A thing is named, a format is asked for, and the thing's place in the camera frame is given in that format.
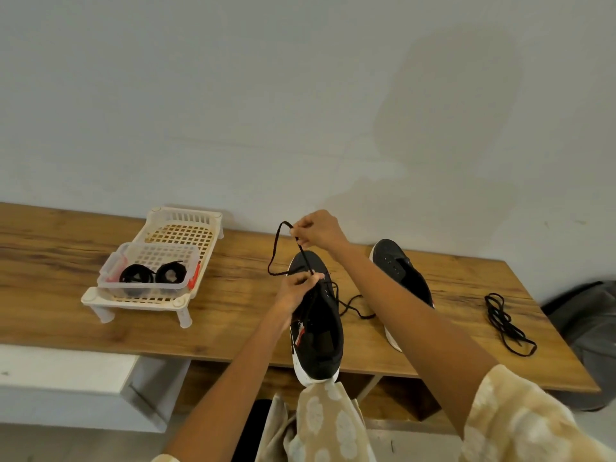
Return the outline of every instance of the person's left arm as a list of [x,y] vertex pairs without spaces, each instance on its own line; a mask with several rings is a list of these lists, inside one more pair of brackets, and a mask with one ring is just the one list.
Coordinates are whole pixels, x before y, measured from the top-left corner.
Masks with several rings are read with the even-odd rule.
[[302,272],[282,280],[273,306],[167,444],[165,454],[180,462],[231,460],[273,349],[289,328],[293,310],[320,278],[322,274]]

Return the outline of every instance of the white cabinet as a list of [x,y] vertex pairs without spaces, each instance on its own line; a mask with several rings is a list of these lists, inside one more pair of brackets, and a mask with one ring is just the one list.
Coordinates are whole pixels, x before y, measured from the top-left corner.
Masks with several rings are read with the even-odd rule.
[[0,422],[164,432],[189,364],[0,345]]

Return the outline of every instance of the bag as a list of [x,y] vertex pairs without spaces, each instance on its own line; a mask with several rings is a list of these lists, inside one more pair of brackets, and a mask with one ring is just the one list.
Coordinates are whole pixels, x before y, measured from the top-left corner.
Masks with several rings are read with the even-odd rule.
[[616,281],[581,285],[542,310],[601,388],[550,394],[573,410],[602,409],[616,397]]

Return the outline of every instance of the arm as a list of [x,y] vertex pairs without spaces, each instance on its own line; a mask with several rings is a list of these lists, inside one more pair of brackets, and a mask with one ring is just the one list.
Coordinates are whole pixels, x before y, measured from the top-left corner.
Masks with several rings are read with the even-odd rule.
[[302,272],[282,280],[274,305],[167,444],[166,454],[181,462],[231,460],[280,334],[321,276]]
[[349,273],[387,326],[460,436],[483,377],[496,359],[466,332],[390,279],[346,239],[326,210],[300,220],[291,231],[302,247],[326,249]]

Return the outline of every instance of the floor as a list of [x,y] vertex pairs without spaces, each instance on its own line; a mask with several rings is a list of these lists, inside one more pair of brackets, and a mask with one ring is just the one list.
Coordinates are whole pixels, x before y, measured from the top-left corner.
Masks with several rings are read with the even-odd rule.
[[[0,424],[0,460],[6,462],[150,462],[185,417],[174,416],[165,434]],[[576,415],[590,435],[616,449],[616,403]],[[370,430],[377,460],[454,461],[457,436]]]

